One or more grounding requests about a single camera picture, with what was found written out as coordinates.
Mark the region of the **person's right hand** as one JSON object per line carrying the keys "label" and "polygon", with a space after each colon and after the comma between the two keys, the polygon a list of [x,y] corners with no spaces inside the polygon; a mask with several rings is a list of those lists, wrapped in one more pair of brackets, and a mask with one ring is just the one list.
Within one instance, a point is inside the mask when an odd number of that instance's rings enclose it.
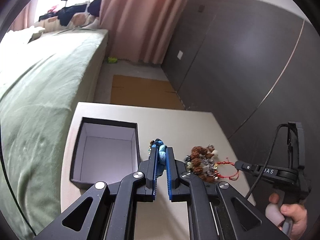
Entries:
{"label": "person's right hand", "polygon": [[283,204],[278,206],[280,196],[277,193],[272,193],[269,196],[269,204],[265,210],[265,216],[279,229],[285,217],[293,220],[293,226],[290,234],[290,239],[300,239],[307,228],[308,213],[306,208],[300,204]]}

